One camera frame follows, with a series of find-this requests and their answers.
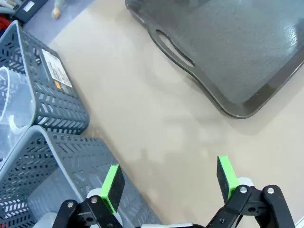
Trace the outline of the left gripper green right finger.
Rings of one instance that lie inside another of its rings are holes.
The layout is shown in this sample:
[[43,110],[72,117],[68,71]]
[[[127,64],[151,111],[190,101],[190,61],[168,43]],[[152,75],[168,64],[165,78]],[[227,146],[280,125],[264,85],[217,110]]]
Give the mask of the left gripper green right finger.
[[206,228],[237,228],[244,216],[254,217],[260,228],[295,228],[287,202],[277,185],[258,190],[241,184],[227,156],[217,158],[217,179],[224,206]]

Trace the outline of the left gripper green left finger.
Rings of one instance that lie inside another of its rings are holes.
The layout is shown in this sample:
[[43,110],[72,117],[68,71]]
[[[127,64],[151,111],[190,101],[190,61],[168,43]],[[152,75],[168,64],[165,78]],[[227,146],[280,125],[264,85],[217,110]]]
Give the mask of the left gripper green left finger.
[[53,228],[123,228],[115,216],[125,186],[120,165],[111,165],[101,189],[83,202],[64,201]]

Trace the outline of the grey plastic lattice basket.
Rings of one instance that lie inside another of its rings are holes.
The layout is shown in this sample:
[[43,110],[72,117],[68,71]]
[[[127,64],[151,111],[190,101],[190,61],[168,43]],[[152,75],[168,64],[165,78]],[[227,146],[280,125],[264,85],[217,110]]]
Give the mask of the grey plastic lattice basket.
[[0,228],[52,228],[60,207],[97,195],[118,161],[102,139],[30,127],[0,141]]

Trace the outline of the grey basket with label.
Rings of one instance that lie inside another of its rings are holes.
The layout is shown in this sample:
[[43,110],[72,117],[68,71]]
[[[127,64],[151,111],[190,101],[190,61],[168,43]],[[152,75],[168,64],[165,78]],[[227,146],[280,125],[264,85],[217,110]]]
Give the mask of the grey basket with label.
[[58,53],[26,32],[17,20],[0,38],[0,67],[24,75],[33,99],[31,125],[49,132],[81,134],[89,114]]

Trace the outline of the clear plastic measuring cup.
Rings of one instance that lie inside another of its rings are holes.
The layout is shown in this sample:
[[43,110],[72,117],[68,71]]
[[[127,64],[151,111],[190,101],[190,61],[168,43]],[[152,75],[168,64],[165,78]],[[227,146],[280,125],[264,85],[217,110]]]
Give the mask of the clear plastic measuring cup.
[[34,112],[28,78],[0,67],[0,152],[6,153],[30,127]]

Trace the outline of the dark brown serving tray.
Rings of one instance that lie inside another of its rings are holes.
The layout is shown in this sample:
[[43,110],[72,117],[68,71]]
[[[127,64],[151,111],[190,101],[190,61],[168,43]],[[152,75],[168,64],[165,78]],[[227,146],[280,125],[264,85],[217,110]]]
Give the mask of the dark brown serving tray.
[[125,0],[155,45],[246,119],[304,65],[304,0]]

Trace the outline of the mannequin lying on floor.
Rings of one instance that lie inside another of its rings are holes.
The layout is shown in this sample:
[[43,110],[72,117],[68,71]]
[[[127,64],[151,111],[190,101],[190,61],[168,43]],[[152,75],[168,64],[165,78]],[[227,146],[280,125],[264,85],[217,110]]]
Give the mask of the mannequin lying on floor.
[[65,4],[66,0],[54,0],[54,8],[52,10],[52,17],[58,19],[61,15],[60,8]]

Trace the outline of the black storage bin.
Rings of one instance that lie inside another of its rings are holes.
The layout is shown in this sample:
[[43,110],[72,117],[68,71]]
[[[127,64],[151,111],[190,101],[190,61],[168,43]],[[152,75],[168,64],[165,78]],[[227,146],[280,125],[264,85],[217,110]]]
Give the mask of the black storage bin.
[[14,18],[27,23],[48,0],[15,0],[17,8],[12,15]]

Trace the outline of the red fabric bundle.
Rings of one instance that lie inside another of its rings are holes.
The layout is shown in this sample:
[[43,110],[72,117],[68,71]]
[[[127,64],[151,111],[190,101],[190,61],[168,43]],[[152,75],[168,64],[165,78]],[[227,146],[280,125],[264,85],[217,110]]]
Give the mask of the red fabric bundle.
[[0,31],[6,30],[11,24],[11,20],[4,14],[0,14]]

